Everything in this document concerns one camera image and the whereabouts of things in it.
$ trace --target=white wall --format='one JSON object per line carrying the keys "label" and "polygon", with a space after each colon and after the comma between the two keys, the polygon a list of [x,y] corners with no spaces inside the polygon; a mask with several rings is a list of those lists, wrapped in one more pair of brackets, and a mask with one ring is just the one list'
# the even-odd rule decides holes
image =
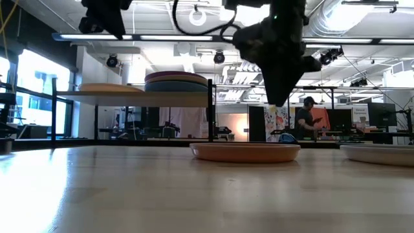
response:
{"label": "white wall", "polygon": [[[85,47],[78,47],[76,66],[79,69],[76,77],[77,85],[81,83],[121,84],[121,77],[89,55]],[[114,109],[119,109],[119,107],[99,107],[99,128],[112,126]],[[79,102],[74,104],[72,136],[94,138],[94,106]],[[99,137],[103,139],[104,134],[100,133]]]}

